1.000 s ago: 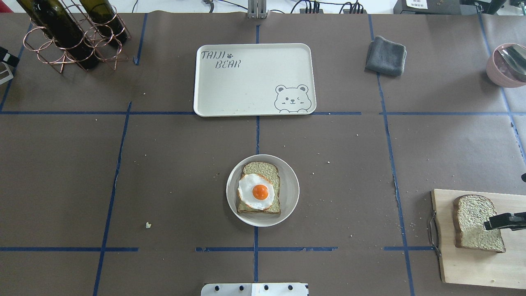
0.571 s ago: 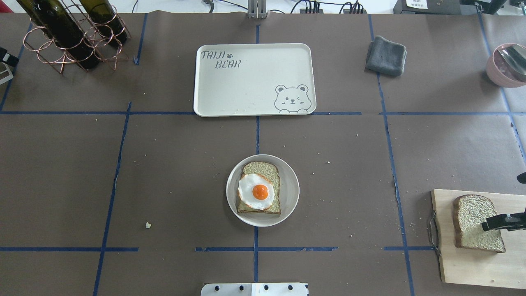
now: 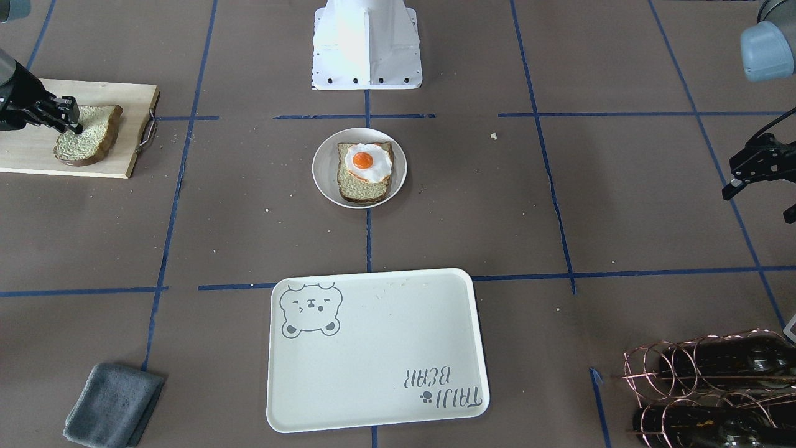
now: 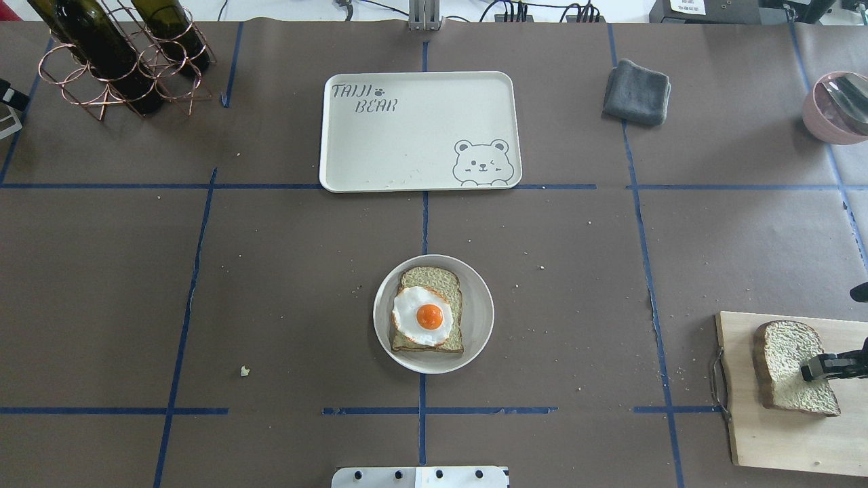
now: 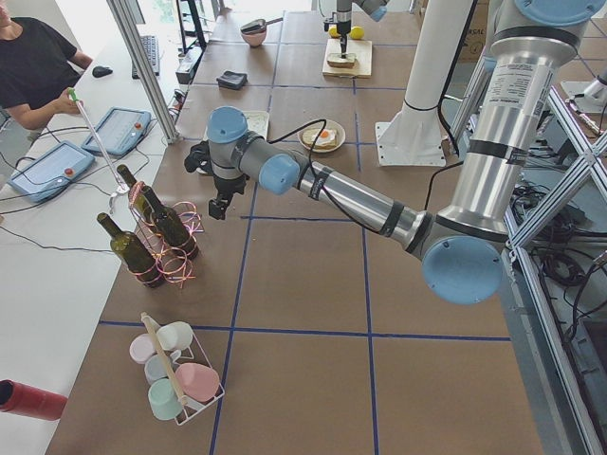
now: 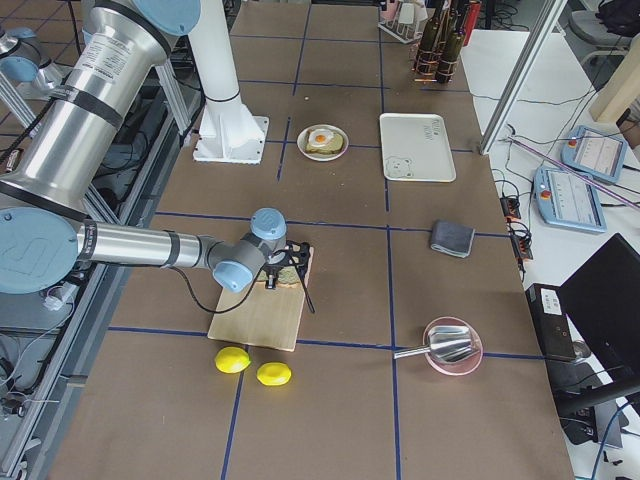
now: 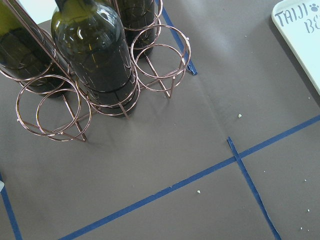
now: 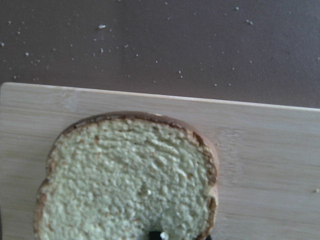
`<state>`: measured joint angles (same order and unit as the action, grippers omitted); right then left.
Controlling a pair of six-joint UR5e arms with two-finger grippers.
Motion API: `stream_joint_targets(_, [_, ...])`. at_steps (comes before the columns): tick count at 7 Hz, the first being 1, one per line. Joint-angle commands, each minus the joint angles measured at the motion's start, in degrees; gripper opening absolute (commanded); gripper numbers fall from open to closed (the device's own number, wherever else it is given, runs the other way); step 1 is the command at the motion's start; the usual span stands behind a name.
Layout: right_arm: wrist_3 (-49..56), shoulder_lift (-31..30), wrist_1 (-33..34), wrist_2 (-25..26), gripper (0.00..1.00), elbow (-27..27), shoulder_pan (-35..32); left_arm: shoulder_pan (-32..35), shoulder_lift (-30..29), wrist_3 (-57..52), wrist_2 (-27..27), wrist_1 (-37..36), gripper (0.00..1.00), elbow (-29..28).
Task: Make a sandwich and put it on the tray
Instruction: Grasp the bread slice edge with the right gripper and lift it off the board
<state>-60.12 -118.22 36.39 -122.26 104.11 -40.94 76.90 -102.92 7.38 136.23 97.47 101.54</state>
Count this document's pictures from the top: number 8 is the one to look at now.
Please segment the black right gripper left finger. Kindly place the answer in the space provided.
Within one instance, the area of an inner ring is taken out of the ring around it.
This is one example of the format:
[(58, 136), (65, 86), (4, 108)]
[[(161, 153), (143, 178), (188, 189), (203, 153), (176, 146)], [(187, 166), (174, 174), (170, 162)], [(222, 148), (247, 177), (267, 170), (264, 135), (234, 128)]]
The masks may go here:
[(148, 233), (148, 240), (162, 240), (161, 231), (150, 231)]

